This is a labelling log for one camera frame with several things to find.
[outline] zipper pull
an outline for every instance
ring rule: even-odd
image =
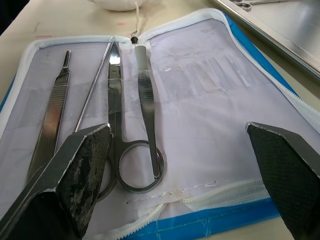
[[[137,44],[138,43],[138,38],[136,36],[133,36],[131,39],[132,44]]]

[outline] scissor blade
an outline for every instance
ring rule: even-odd
[[[117,44],[114,42],[110,52],[108,76],[108,113],[112,133],[115,133],[115,122],[113,122],[115,116],[111,114],[122,110],[121,92],[121,59]]]

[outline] white table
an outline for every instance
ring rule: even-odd
[[[140,9],[139,31],[175,20],[197,9],[211,7],[206,0],[156,0]],[[30,0],[0,36],[0,100],[12,82],[24,48],[41,38],[76,35],[129,36],[135,29],[136,12],[101,9],[87,0]],[[294,90],[320,110],[320,100],[294,78],[275,66]],[[216,234],[214,240],[293,240],[280,217]]]

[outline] textured black fabric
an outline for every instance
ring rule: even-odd
[[[263,183],[284,223],[294,239],[309,239],[319,224],[319,178],[280,135],[254,126],[247,132]]]

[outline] white zipper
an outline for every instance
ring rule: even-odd
[[[166,203],[159,204],[155,207],[154,210],[151,211],[150,214],[145,215],[139,218],[137,221],[133,223],[126,224],[122,227],[112,229],[107,233],[98,234],[92,237],[84,238],[85,240],[117,240],[122,239],[128,235],[135,233],[136,231],[144,228],[149,223],[156,221],[159,219],[160,214],[164,211],[166,207]]]
[[[270,198],[262,179],[249,179],[227,184],[200,196],[180,200],[192,211],[247,204]]]

